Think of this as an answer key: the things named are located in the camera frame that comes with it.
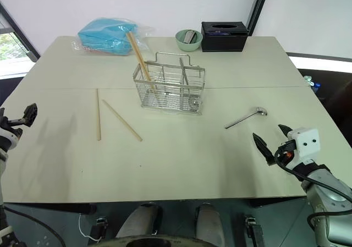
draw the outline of black tissue box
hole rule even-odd
[[[203,52],[242,52],[248,32],[242,22],[202,22]]]

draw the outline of plastic bag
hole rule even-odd
[[[132,51],[132,47],[126,36],[127,32],[135,35],[138,47],[147,50],[148,46],[142,41],[147,34],[141,33],[141,28],[127,19],[98,18],[88,23],[78,32],[81,46],[89,51],[101,51],[106,53],[126,56]],[[73,43],[73,49],[80,50],[81,46]]]

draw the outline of wire basket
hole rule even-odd
[[[158,63],[158,55],[178,56],[180,65]],[[188,58],[183,66],[182,58]],[[133,73],[142,107],[170,109],[185,113],[201,114],[205,70],[191,65],[188,54],[155,54],[155,61],[145,61],[151,80],[149,81],[138,64]]]

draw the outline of table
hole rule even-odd
[[[134,89],[131,79],[138,62],[135,55],[113,56],[74,51],[74,37],[55,40],[23,79],[27,89]],[[185,53],[172,37],[149,37],[150,52]],[[249,37],[243,52],[188,53],[192,64],[206,69],[206,88],[307,86],[274,37]],[[162,58],[162,61],[173,59]]]
[[[96,140],[94,90],[13,92],[4,105],[7,115],[18,117],[28,103],[37,102],[38,117],[9,153],[2,179],[5,201],[304,195],[296,178],[277,166],[266,165],[252,140],[254,132],[275,151],[286,139],[279,123],[292,128],[317,127],[322,146],[318,162],[352,185],[347,167],[352,151],[308,87],[206,89],[201,116],[143,109],[136,90],[101,90],[100,96],[130,123],[143,142],[137,141],[104,104],[102,140]],[[265,107],[268,116],[254,116],[224,129],[226,123],[255,105]]]
[[[6,202],[305,195],[295,177],[267,166],[255,147],[253,132],[275,152],[286,140],[277,124],[318,128],[318,163],[352,185],[352,149],[274,38],[251,37],[243,53],[191,54],[207,72],[201,116],[141,108],[131,76],[135,57],[73,52],[72,40],[59,37],[3,105],[9,118],[38,105],[33,126],[9,152],[2,178]],[[172,38],[149,41],[152,51],[177,52]],[[223,68],[216,69],[217,59]],[[96,140],[95,88],[143,142],[103,103],[102,140]],[[256,106],[268,116],[224,129]]]

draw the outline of blue plastic bag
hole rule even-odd
[[[135,23],[121,19],[99,18],[79,31],[82,45],[88,50],[126,56],[132,49],[126,33],[137,35],[138,26]]]

